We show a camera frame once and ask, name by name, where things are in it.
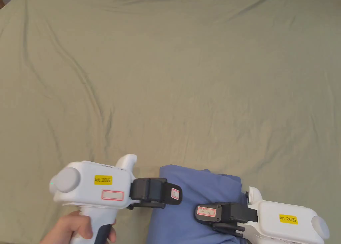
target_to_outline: blue cloth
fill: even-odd
[[[154,209],[147,244],[240,244],[239,238],[220,234],[198,223],[194,208],[199,203],[240,202],[241,179],[237,176],[216,175],[209,170],[198,171],[175,165],[160,168],[160,177],[182,188],[182,203]]]

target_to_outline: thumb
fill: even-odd
[[[91,239],[93,230],[91,229],[91,219],[89,216],[68,215],[63,218],[62,227],[66,231],[74,231],[84,239]]]

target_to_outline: black rubber grip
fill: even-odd
[[[106,243],[106,240],[109,238],[111,226],[112,225],[102,225],[99,228],[94,244],[105,244]]]

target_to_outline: wrinkled fabric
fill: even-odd
[[[37,244],[74,207],[72,161],[174,164],[310,207],[339,243],[341,0],[12,0],[0,10],[0,242]],[[152,210],[118,212],[117,244]]]
[[[147,244],[240,244],[240,238],[221,234],[199,224],[194,218],[197,204],[239,202],[245,204],[241,193],[241,179],[217,175],[208,170],[168,165],[160,168],[160,177],[182,188],[182,203],[154,209]]]

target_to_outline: white sticker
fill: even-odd
[[[198,207],[196,212],[198,215],[215,217],[216,209],[210,209],[209,207]]]
[[[180,195],[180,192],[177,190],[177,189],[174,189],[172,188],[171,189],[171,197],[175,200],[179,200],[179,195]]]
[[[102,200],[123,201],[124,197],[123,191],[102,190]]]

